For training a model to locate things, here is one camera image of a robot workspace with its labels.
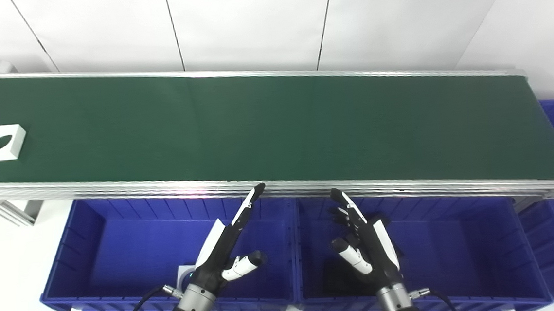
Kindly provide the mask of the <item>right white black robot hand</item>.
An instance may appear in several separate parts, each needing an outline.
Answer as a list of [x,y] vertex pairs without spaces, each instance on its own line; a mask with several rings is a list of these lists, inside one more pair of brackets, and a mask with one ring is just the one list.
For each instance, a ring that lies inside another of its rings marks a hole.
[[397,250],[386,230],[388,221],[380,215],[366,218],[344,191],[334,188],[329,196],[338,203],[334,209],[335,219],[349,230],[345,238],[331,241],[332,249],[373,291],[401,284],[403,276]]

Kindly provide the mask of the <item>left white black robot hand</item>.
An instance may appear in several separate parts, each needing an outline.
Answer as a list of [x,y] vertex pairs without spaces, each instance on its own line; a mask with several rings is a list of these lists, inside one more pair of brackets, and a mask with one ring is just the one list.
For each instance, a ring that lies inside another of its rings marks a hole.
[[202,293],[218,295],[226,282],[237,280],[266,262],[266,254],[253,251],[231,259],[231,252],[250,219],[252,206],[264,192],[265,183],[257,184],[243,200],[229,225],[216,220],[199,252],[190,284]]

